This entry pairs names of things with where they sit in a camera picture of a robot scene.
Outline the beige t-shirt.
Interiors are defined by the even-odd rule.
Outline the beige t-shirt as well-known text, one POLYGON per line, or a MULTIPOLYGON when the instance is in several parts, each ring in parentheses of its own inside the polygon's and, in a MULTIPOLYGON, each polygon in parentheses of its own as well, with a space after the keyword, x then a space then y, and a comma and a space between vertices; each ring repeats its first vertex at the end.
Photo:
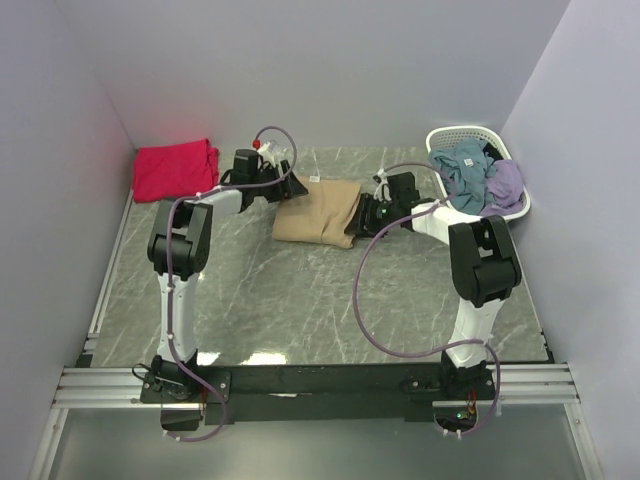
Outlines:
POLYGON ((279 204, 272 238, 351 249, 354 236, 345 230, 356 213, 361 184, 317 176, 302 177, 300 182, 308 194, 279 204))

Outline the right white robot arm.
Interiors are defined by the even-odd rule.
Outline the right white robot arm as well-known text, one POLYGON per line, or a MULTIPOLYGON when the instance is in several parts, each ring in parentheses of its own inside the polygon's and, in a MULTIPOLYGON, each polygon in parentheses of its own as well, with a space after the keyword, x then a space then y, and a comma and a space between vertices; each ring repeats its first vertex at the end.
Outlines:
POLYGON ((422 198, 411 172, 374 175, 376 190, 360 196, 346 232, 356 238, 382 238, 398 226, 435 239, 449 248, 451 277, 459 296, 450 340, 441 355, 438 386, 460 399, 490 387, 487 349, 498 313, 522 271, 508 225, 500 216, 479 217, 422 198))

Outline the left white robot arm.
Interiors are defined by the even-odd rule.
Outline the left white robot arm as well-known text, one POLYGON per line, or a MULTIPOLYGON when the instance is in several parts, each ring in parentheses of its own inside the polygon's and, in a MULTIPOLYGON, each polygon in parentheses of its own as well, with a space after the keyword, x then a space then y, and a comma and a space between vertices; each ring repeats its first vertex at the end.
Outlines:
POLYGON ((257 198, 273 203, 307 195, 293 173, 296 160, 296 149, 255 141, 235 152, 219 185, 160 203, 147 246, 161 294, 161 336, 147 381, 154 390, 186 402, 204 388, 196 373, 195 293, 214 221, 244 212, 257 198))

